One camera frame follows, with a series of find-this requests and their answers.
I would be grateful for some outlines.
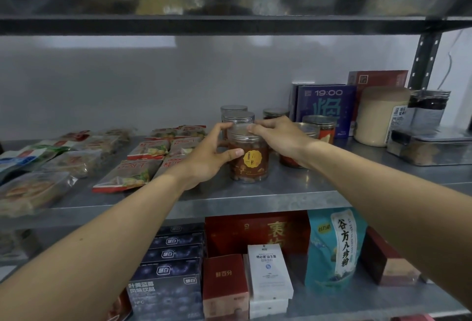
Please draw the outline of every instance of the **shelf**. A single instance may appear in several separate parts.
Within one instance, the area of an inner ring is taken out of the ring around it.
[[[142,137],[134,137],[106,165],[97,177],[79,180],[72,190],[37,216],[0,218],[0,229],[45,228],[82,225],[125,198],[129,193],[92,193],[91,187],[125,159]],[[5,150],[17,150],[31,141],[4,143]],[[472,165],[415,167],[386,152],[352,140],[337,144],[374,162],[407,172],[434,183],[472,195]],[[185,192],[174,205],[168,219],[199,218],[218,215],[297,211],[349,206],[334,187],[316,171],[282,166],[271,156],[270,173],[265,181],[243,184],[229,178],[227,167],[210,181]]]
[[[346,289],[331,295],[310,292],[292,270],[289,272],[294,297],[288,303],[287,313],[258,320],[390,320],[394,316],[417,313],[468,312],[437,285],[418,281],[413,287],[379,287],[374,284],[362,265],[357,266],[356,274]],[[133,317],[131,321],[140,320]]]

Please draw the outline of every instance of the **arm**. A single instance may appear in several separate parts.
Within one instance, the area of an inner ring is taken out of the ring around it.
[[[216,153],[219,123],[180,164],[63,238],[0,285],[3,320],[100,320],[180,194],[243,150]]]
[[[324,175],[401,255],[472,309],[472,198],[301,132],[288,118],[252,132]]]

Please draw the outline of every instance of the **person's right hand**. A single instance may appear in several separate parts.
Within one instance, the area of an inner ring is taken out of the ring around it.
[[[249,126],[249,132],[261,136],[275,151],[282,156],[293,158],[299,164],[303,150],[316,140],[308,137],[286,116],[257,120],[255,123]]]

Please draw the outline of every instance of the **yellow label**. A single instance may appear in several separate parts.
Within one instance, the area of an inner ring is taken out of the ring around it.
[[[259,151],[248,151],[244,155],[244,164],[249,168],[256,168],[259,164],[261,164],[262,160],[263,155]]]
[[[318,225],[318,233],[325,234],[325,233],[328,233],[330,231],[331,231],[331,224],[330,223]]]

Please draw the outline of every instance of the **hand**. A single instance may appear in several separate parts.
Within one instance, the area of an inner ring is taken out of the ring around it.
[[[215,176],[221,166],[244,155],[241,148],[217,153],[218,137],[221,130],[233,125],[233,122],[217,123],[208,136],[190,153],[185,160],[170,168],[166,174],[175,175],[183,183],[184,190],[192,189],[198,183]]]
[[[249,126],[249,132],[264,138],[269,146],[282,156],[293,158],[298,164],[304,165],[302,152],[310,143],[317,141],[308,137],[288,117],[282,116],[270,120],[258,120]]]

